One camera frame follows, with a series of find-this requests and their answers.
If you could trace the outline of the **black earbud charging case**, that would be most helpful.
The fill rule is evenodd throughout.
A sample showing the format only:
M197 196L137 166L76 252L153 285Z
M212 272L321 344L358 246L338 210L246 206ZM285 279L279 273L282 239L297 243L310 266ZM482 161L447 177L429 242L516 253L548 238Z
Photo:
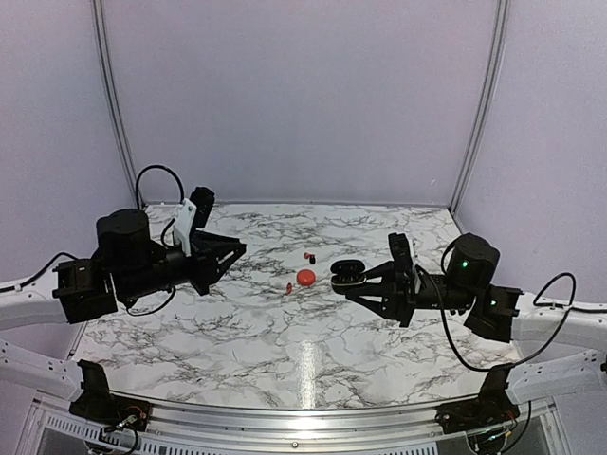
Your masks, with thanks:
M360 260L339 260L330 267L331 287L337 294L366 283L365 264Z

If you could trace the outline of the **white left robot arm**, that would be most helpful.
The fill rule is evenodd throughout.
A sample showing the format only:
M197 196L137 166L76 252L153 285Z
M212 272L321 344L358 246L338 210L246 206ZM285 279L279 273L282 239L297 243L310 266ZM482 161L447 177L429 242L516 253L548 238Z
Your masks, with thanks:
M2 284L2 329L88 322L184 283L200 296L208 294L246 246L237 238L202 231L205 222L198 209L187 209L185 222L175 224L174 244L164 246L152 239L149 218L141 209L102 217L91 258L52 260L28 279ZM82 403L101 422L120 413L120 401L95 362L60 360L3 341L1 378Z

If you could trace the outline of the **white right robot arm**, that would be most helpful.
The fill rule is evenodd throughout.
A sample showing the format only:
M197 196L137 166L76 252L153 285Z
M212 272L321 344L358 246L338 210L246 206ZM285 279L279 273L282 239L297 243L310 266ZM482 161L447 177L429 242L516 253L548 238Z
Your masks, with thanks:
M465 316L466 328L485 340L542 344L520 360L480 368L485 380L469 406L476 423L492 423L507 404L605 391L605 305L573 297L546 301L542 294L493 284L500 253L472 233L447 246L438 274L414 261L405 235L390 234L388 244L391 260L371 269L359 260L333 263L333 290L402 327L415 311L436 310L442 317Z

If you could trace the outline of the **red round charging case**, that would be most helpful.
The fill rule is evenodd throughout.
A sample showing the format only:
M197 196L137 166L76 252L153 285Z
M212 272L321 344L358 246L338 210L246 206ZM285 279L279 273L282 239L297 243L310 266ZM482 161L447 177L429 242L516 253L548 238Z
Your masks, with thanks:
M302 269L296 275L296 280L300 286L311 286L316 282L316 274L310 269Z

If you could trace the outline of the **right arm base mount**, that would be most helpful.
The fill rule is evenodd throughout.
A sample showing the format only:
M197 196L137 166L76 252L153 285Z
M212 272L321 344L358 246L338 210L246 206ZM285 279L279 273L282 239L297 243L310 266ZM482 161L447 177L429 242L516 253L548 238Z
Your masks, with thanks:
M514 421L520 416L518 406L506 395L512 364L492 367L474 398L439 405L435 422L445 434L469 431Z

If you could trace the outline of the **front aluminium rail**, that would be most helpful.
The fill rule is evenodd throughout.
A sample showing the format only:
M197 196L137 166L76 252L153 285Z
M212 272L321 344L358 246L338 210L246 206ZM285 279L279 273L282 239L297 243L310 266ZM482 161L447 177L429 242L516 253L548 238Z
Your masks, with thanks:
M147 427L106 433L69 412L65 401L35 394L18 454L503 454L572 451L553 400L523 405L515 420L447 433L444 400L362 409L243 409L152 398Z

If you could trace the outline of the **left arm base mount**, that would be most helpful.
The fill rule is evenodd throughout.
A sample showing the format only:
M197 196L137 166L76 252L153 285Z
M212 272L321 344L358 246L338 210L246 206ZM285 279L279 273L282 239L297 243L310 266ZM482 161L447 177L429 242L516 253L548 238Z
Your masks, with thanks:
M70 414L112 430L129 428L143 432L147 428L150 402L113 394L100 364L79 360L77 366L83 375L81 394L70 403Z

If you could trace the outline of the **right aluminium frame post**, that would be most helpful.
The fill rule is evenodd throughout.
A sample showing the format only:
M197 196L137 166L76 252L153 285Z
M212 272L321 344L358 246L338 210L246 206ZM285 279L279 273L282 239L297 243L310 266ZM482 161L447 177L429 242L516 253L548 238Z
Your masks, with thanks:
M469 134L463 161L455 181L451 201L448 206L450 214L456 217L463 205L466 190L472 177L473 167L481 149L483 135L497 88L504 51L511 2L499 0L496 2L495 17L487 56L485 75L482 80L480 97Z

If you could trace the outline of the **aluminium frame post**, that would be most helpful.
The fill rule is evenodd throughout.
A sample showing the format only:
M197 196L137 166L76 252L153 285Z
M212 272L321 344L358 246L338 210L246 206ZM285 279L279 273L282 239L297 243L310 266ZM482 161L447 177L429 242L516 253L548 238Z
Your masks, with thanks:
M120 106L119 90L116 83L108 25L106 22L104 1L92 0L90 2L92 11L92 27L96 41L96 49L100 64L101 82L103 93L107 104L110 125L118 149L120 165L126 178L127 188L136 206L140 206L141 199L137 184L137 169L132 154L126 125Z
M451 201L448 206L450 214L456 217L463 205L466 190L472 177L473 167L481 149L483 135L497 88L504 51L511 2L499 0L496 2L495 17L487 56L485 75L482 80L480 97L469 134L463 161L455 181Z

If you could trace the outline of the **left aluminium frame post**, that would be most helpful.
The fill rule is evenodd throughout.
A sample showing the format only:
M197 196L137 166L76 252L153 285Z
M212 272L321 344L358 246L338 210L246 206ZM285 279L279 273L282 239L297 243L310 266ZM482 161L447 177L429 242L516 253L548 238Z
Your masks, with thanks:
M137 169L132 154L126 125L120 106L119 90L116 83L108 25L106 22L104 1L92 0L90 2L92 11L92 27L96 41L96 49L100 64L101 82L103 93L107 104L110 125L118 149L120 165L126 178L127 188L136 206L140 206L141 199L137 184Z

